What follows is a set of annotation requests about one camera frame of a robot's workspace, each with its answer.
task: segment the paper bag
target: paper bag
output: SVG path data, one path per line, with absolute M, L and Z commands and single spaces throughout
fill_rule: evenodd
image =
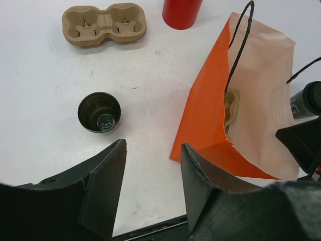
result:
M 244 16 L 251 6 L 250 17 Z M 189 143 L 235 176 L 295 180 L 299 166 L 275 137 L 293 125 L 289 84 L 294 41 L 252 20 L 254 2 L 232 13 L 195 80 L 170 158 Z M 237 117 L 224 130 L 224 94 L 238 92 Z

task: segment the red cup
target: red cup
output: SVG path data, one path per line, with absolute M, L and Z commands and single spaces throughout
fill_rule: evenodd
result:
M 173 29 L 188 29 L 196 19 L 203 0 L 165 0 L 163 19 Z

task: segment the black cup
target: black cup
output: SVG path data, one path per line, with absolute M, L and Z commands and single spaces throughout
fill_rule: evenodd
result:
M 85 97 L 78 107 L 81 125 L 94 133 L 114 130 L 119 123 L 121 109 L 111 94 L 96 92 Z
M 311 82 L 291 98 L 295 119 L 321 115 L 321 81 Z

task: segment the white tabletop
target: white tabletop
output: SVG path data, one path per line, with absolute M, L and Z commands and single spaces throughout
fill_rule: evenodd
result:
M 230 13 L 248 0 L 204 0 L 184 31 L 165 24 L 163 1 L 133 2 L 145 11 L 146 36 L 93 48 L 70 45 L 61 16 L 71 6 L 106 9 L 114 1 L 3 0 L 0 8 L 0 182 L 38 183 L 126 139 L 114 235 L 185 214 L 180 165 L 169 154 L 193 81 Z M 321 55 L 319 0 L 257 0 L 254 17 L 296 41 L 294 72 Z M 291 93 L 319 80 L 319 68 L 296 79 Z M 77 118 L 80 101 L 97 91 L 122 106 L 109 136 L 85 130 Z

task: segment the black cord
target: black cord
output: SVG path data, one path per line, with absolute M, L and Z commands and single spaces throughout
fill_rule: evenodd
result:
M 298 72 L 296 72 L 286 83 L 289 84 L 292 80 L 294 80 L 295 78 L 297 78 L 297 76 L 299 74 L 301 74 L 303 71 L 305 71 L 306 69 L 308 69 L 312 64 L 318 62 L 321 60 L 321 57 L 318 57 L 317 59 L 314 59 L 311 63 L 305 65 L 302 69 L 300 69 Z
M 245 9 L 243 10 L 243 13 L 241 14 L 240 19 L 239 19 L 239 21 L 238 21 L 238 23 L 237 23 L 237 25 L 236 25 L 235 32 L 234 32 L 234 34 L 233 34 L 233 38 L 232 38 L 232 40 L 231 40 L 231 43 L 230 43 L 230 45 L 229 45 L 229 48 L 231 47 L 231 45 L 232 45 L 232 43 L 233 43 L 233 41 L 234 41 L 234 39 L 235 39 L 236 32 L 237 32 L 237 30 L 238 30 L 238 28 L 239 28 L 239 26 L 240 26 L 240 24 L 241 24 L 241 20 L 242 20 L 243 16 L 245 15 L 245 12 L 247 11 L 247 9 L 248 9 L 249 7 L 251 7 L 251 12 L 250 12 L 250 16 L 249 16 L 249 20 L 248 20 L 248 25 L 247 25 L 247 29 L 246 29 L 246 32 L 245 32 L 245 36 L 244 36 L 244 39 L 243 39 L 241 48 L 240 48 L 240 50 L 239 50 L 239 52 L 238 52 L 238 54 L 237 54 L 237 56 L 236 56 L 236 59 L 235 59 L 235 61 L 234 61 L 233 66 L 232 66 L 232 68 L 231 68 L 231 71 L 230 71 L 230 74 L 229 74 L 229 78 L 228 78 L 227 84 L 226 84 L 226 86 L 225 86 L 225 91 L 224 91 L 224 93 L 226 93 L 226 91 L 227 91 L 227 87 L 228 87 L 228 85 L 229 85 L 229 83 L 230 83 L 230 81 L 231 81 L 232 75 L 233 75 L 233 73 L 234 73 L 234 71 L 235 71 L 235 68 L 236 68 L 236 66 L 237 66 L 237 64 L 238 64 L 238 62 L 239 62 L 239 60 L 240 60 L 241 54 L 242 54 L 243 49 L 244 49 L 244 47 L 245 47 L 246 40 L 247 40 L 247 38 L 248 38 L 248 36 L 249 36 L 249 34 L 250 34 L 250 31 L 251 31 L 252 19 L 253 19 L 253 14 L 254 14 L 254 1 L 253 1 L 253 0 L 250 1 L 250 2 L 246 5 Z

